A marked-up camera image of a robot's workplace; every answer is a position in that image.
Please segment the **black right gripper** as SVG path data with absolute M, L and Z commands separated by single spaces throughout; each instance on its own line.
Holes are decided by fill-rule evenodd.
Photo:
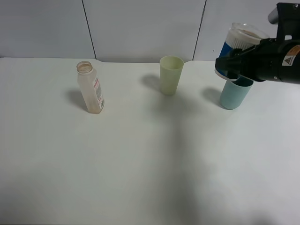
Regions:
M 241 76 L 256 82 L 300 83 L 300 41 L 266 39 L 247 50 L 232 49 L 215 60 L 215 72 L 236 81 Z

